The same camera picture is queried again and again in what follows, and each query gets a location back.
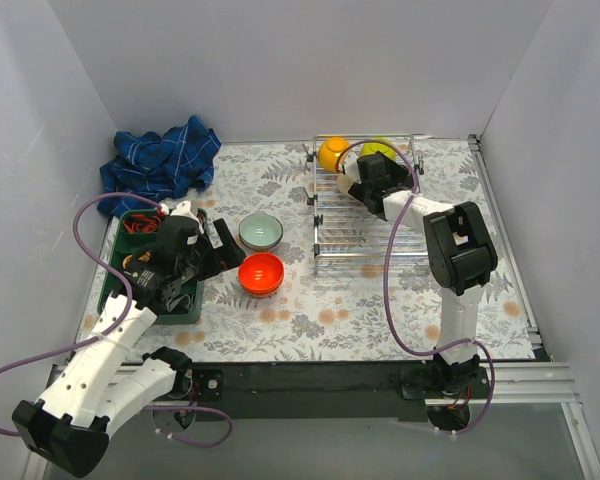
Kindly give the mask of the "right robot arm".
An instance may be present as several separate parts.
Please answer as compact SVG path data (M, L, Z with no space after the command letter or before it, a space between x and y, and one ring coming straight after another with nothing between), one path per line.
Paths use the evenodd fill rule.
M345 160L339 167L350 182L348 194L376 217L390 223L383 266L383 301L396 343L407 353L431 357L425 386L455 397L478 376L481 344L475 340L479 304L497 269L498 256L479 207L473 202L448 204L422 195L414 169L382 153ZM389 267L397 230L406 226L424 235L429 269L441 291L437 346L416 351L397 332L389 298Z

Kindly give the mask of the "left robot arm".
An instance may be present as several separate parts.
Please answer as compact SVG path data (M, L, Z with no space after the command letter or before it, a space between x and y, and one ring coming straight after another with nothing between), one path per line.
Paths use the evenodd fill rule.
M182 287L239 267L246 258L226 222L204 213L171 214L152 242L123 264L124 284L106 299L89 336L56 380L35 401L21 401L12 420L26 446L76 478L91 473L111 438L161 397L196 404L210 396L207 372L184 353L161 347L143 357L129 377L113 378L127 354L158 316L181 300Z

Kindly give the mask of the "light teal bowl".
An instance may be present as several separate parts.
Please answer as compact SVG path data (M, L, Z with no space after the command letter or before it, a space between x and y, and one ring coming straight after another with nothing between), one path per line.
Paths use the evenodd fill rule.
M253 213L246 216L239 224L239 238L283 237L284 229L281 222L266 213Z

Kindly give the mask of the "brown floral pattern bowl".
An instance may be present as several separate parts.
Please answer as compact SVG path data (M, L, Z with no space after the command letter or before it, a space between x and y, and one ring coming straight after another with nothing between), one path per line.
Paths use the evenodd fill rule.
M258 238L246 238L242 237L242 243L250 250L255 252L273 251L281 242L281 236L274 237L258 237Z

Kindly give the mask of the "orange bowl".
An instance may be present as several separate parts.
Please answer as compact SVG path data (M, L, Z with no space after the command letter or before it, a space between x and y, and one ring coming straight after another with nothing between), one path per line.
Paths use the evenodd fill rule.
M275 254L259 252L248 256L238 269L238 280L243 282L267 282L281 280L285 275L284 264Z
M242 287L249 295L256 298L264 298L274 295L281 284L281 280L267 282L248 281L243 282Z

